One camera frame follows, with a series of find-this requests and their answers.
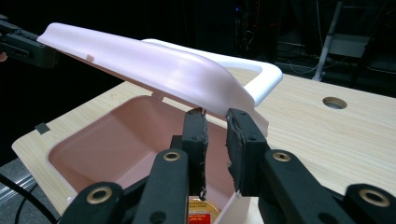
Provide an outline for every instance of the red label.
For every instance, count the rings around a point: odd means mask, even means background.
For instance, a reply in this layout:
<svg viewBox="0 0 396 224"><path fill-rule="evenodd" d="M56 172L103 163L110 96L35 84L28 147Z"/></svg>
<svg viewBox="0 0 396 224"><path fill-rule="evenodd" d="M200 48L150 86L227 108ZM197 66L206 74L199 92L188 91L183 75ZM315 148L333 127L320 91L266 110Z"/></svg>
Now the red label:
<svg viewBox="0 0 396 224"><path fill-rule="evenodd" d="M210 214L189 214L189 224L210 224Z"/></svg>

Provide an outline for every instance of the black cable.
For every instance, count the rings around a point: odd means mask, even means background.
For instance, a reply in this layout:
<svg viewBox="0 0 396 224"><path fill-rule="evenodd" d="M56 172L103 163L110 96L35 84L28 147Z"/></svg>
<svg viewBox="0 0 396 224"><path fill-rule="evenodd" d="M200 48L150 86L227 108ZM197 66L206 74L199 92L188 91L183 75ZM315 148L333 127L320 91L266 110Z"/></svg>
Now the black cable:
<svg viewBox="0 0 396 224"><path fill-rule="evenodd" d="M29 193L32 194L32 191L37 187L37 184L35 184L31 189L29 189ZM20 215L21 215L21 211L23 208L23 205L26 203L26 198L23 198L20 207L18 208L17 214L15 215L15 224L19 224L20 223Z"/></svg>
<svg viewBox="0 0 396 224"><path fill-rule="evenodd" d="M17 185L16 183L1 174L0 182L29 200L29 202L32 203L49 220L50 223L57 223L56 218L53 216L50 210L46 206L44 206L44 204L41 203L35 196L30 194L26 189L22 188L21 186Z"/></svg>

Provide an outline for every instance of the light wood surface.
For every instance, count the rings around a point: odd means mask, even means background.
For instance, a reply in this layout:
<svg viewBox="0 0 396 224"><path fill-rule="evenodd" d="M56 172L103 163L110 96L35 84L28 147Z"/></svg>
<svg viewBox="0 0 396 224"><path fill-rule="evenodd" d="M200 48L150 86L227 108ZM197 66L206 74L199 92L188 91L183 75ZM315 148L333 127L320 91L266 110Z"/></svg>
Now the light wood surface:
<svg viewBox="0 0 396 224"><path fill-rule="evenodd" d="M256 76L247 70L230 71L243 85ZM60 214L72 192L49 168L48 151L142 94L151 92L123 82L47 123L49 132L32 131L14 143L14 151ZM340 98L347 107L329 108L322 103L325 97ZM396 99L285 75L256 109L270 122L270 147L295 154L323 186L344 194L350 184L367 183L396 195ZM261 222L253 198L245 223Z"/></svg>

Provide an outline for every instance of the wooden table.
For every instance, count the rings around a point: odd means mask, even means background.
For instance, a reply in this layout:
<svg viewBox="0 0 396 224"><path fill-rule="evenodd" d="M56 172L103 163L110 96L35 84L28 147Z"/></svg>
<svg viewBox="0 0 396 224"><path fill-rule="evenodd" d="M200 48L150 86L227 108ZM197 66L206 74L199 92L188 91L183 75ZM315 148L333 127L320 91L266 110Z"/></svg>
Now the wooden table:
<svg viewBox="0 0 396 224"><path fill-rule="evenodd" d="M256 76L247 70L230 71L244 85ZM60 214L72 192L49 169L50 148L142 94L150 92L123 82L47 123L49 132L34 130L13 144ZM342 99L347 106L329 108L323 104L326 97ZM323 186L344 194L350 184L367 183L396 195L396 99L285 75L256 109L270 121L270 147L295 154ZM253 198L246 223L261 220Z"/></svg>

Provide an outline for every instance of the box lid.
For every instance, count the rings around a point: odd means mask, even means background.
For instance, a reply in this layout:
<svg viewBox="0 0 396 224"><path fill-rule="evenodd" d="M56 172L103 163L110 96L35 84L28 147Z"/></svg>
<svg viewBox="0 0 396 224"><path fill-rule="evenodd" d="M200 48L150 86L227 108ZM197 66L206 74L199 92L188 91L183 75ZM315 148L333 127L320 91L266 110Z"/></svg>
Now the box lid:
<svg viewBox="0 0 396 224"><path fill-rule="evenodd" d="M223 118L229 108L244 110L253 119L260 117L255 115L254 107L282 79L280 69L269 63L61 23L50 24L37 41L113 76L198 105ZM224 66L260 74L243 87Z"/></svg>

